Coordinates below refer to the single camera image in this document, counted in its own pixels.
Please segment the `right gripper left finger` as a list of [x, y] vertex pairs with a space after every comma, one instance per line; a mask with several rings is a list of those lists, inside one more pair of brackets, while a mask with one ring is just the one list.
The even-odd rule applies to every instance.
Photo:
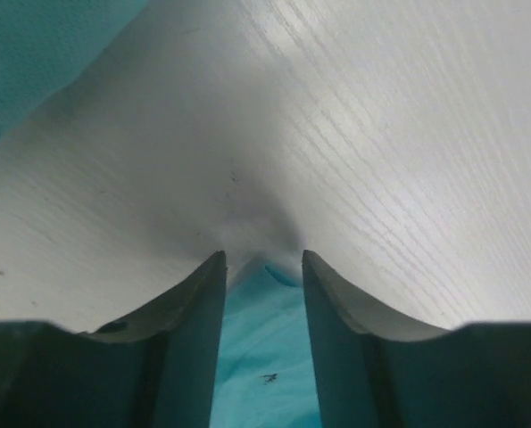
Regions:
[[227, 282], [213, 253], [92, 333], [0, 321], [0, 427], [206, 427]]

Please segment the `light blue t shirt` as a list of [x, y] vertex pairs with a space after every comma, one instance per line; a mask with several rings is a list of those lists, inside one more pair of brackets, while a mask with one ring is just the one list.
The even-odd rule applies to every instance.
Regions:
[[[137, 17], [141, 1], [0, 1], [0, 139], [67, 85]], [[0, 211], [0, 274], [32, 293], [31, 270], [67, 269], [71, 251], [39, 251], [23, 211]], [[227, 299], [214, 427], [317, 427], [301, 286], [258, 263]]]

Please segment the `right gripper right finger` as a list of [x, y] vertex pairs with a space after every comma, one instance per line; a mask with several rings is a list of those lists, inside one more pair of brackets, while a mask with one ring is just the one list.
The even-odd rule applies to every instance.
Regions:
[[302, 258], [326, 427], [531, 427], [531, 323], [446, 330], [391, 308], [319, 254]]

